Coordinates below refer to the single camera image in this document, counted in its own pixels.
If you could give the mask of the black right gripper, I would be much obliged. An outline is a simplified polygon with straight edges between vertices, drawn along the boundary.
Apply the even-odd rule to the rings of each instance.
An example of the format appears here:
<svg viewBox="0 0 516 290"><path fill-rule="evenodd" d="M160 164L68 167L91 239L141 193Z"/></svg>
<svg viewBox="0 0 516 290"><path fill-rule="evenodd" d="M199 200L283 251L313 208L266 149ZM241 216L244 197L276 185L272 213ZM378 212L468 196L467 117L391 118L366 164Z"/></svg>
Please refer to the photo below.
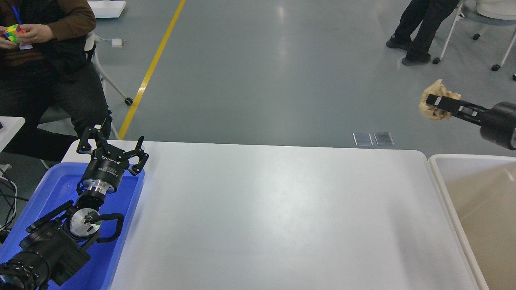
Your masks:
<svg viewBox="0 0 516 290"><path fill-rule="evenodd" d="M509 150L515 150L516 105L502 101L491 109L451 97L429 94L426 104L449 112L453 117L470 123L481 123L480 134L484 140Z"/></svg>

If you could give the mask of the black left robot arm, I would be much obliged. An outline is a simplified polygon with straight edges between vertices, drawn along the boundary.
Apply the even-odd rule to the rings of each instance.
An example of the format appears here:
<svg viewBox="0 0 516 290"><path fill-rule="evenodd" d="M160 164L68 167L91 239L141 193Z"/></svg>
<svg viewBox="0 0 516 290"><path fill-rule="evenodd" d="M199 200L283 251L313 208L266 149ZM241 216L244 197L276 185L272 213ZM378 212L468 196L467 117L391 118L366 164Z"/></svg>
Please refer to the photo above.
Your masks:
<svg viewBox="0 0 516 290"><path fill-rule="evenodd" d="M63 285L90 260L94 243L115 241L123 231L122 213L100 213L106 196L114 193L124 172L143 171L149 154L141 136L130 151L108 143L100 126L87 127L76 152L92 158L77 184L78 198L42 216L20 241L21 251L1 264L2 290L46 290L49 282Z"/></svg>

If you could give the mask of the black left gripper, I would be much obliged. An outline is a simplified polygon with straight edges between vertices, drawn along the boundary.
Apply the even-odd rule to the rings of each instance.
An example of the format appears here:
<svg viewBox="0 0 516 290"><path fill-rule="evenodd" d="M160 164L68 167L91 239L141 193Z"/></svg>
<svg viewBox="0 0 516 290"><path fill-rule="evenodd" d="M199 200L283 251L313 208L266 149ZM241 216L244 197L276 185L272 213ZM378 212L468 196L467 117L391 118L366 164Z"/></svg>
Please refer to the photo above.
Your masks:
<svg viewBox="0 0 516 290"><path fill-rule="evenodd" d="M93 149L89 140L93 139L96 148ZM102 132L102 126L87 127L81 136L76 152L92 156L80 182L77 184L77 194L86 191L98 192L103 195L114 193L123 178L125 171L132 176L139 175L149 159L142 145L144 136L138 138L135 148L123 151L117 147L109 147L107 138ZM137 163L131 165L129 160L137 157Z"/></svg>

